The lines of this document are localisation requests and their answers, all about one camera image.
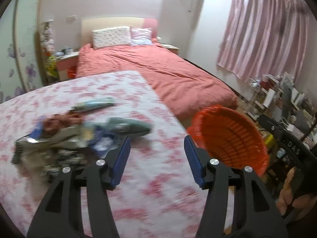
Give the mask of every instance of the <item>blue gripper pad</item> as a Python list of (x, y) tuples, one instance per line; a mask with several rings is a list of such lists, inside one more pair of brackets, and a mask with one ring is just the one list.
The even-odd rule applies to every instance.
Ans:
[(111, 185), (113, 187), (116, 187), (121, 182), (121, 177), (122, 177), (124, 168), (126, 167), (126, 162), (128, 160), (130, 150), (131, 150), (131, 141), (129, 138), (126, 138), (121, 148), (121, 151), (117, 157), (117, 160), (115, 161), (113, 166), (113, 176), (111, 179)]
[(191, 167), (191, 172), (194, 176), (194, 180), (200, 188), (203, 188), (205, 181), (202, 177), (202, 165), (197, 157), (195, 145), (192, 144), (189, 136), (186, 136), (184, 139), (184, 149)]

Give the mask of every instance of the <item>white patterned pillow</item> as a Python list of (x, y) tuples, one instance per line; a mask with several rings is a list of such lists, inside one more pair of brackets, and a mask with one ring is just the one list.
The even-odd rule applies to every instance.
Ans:
[(130, 27), (114, 27), (94, 30), (94, 49), (131, 44)]

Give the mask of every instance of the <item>pillow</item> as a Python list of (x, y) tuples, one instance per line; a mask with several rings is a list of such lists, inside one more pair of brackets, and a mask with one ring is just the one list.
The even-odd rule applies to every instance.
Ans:
[(94, 49), (130, 44), (130, 27), (104, 28), (93, 31)]
[(153, 45), (151, 28), (131, 28), (131, 45)]

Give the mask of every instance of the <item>yellow object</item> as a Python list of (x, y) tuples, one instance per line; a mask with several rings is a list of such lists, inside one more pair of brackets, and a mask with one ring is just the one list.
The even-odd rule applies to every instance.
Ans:
[(275, 139), (273, 138), (273, 135), (272, 135), (272, 134), (270, 134), (270, 135), (265, 139), (264, 144), (266, 145), (266, 147), (267, 147), (268, 149), (271, 149), (271, 148), (274, 146), (274, 144), (275, 144)]

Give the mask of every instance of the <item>brown cloth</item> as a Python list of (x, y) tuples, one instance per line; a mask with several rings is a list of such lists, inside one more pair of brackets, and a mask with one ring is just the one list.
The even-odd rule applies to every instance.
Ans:
[(43, 135), (53, 136), (61, 128), (67, 128), (73, 124), (81, 124), (83, 117), (75, 111), (68, 111), (63, 114), (55, 114), (53, 117), (45, 119), (43, 122)]

